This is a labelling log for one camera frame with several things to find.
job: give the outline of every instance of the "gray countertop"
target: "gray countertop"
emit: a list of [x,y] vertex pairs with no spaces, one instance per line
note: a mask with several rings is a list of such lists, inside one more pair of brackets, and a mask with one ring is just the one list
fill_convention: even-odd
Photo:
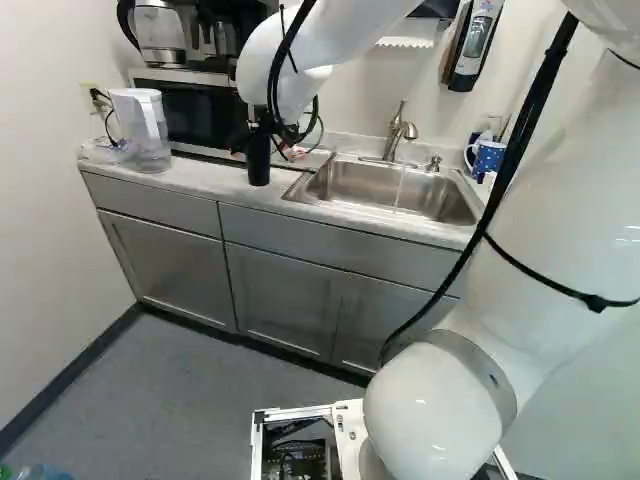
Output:
[[[312,156],[304,167],[317,168],[327,158],[326,154]],[[282,196],[302,173],[282,168],[271,169],[271,183],[266,187],[249,185],[244,169],[179,156],[173,157],[172,168],[158,174],[143,174],[123,165],[98,164],[88,160],[79,160],[78,168],[177,193],[453,250],[462,250],[473,231],[473,228],[449,227],[403,213],[384,218],[361,211],[336,211],[283,200]],[[479,215],[482,202],[477,196],[471,200],[472,208]]]

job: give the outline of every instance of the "floor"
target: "floor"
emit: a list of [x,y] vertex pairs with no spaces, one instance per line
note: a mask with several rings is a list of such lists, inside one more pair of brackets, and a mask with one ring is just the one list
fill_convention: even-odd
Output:
[[77,480],[249,478],[251,412],[363,391],[144,314],[5,459]]

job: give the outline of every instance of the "kitchen sink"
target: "kitchen sink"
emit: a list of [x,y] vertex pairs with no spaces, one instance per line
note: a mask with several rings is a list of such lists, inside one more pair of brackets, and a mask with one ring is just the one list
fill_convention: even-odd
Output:
[[283,198],[338,209],[413,214],[468,227],[477,220],[462,193],[465,187],[458,170],[427,173],[424,166],[342,156],[328,161],[315,174],[303,175]]

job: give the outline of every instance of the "electrical outlet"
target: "electrical outlet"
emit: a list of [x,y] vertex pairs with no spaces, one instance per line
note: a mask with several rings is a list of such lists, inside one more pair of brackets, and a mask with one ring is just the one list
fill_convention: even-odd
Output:
[[85,107],[89,110],[90,115],[96,115],[102,113],[102,109],[93,101],[93,96],[91,95],[92,88],[100,88],[100,86],[97,83],[89,82],[80,84],[80,92],[82,94],[82,100],[84,101]]

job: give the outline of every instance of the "faucet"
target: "faucet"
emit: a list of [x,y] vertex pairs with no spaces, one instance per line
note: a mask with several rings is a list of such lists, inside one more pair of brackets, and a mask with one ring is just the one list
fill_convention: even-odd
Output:
[[406,105],[406,100],[400,102],[398,112],[389,122],[389,136],[387,137],[387,143],[384,146],[384,153],[382,154],[382,160],[385,162],[396,161],[396,150],[400,144],[400,140],[403,138],[408,141],[417,140],[418,128],[413,122],[405,122],[402,119],[402,111]]
[[442,157],[436,153],[433,157],[431,157],[431,161],[425,167],[424,171],[426,173],[439,173],[441,162],[442,162]]

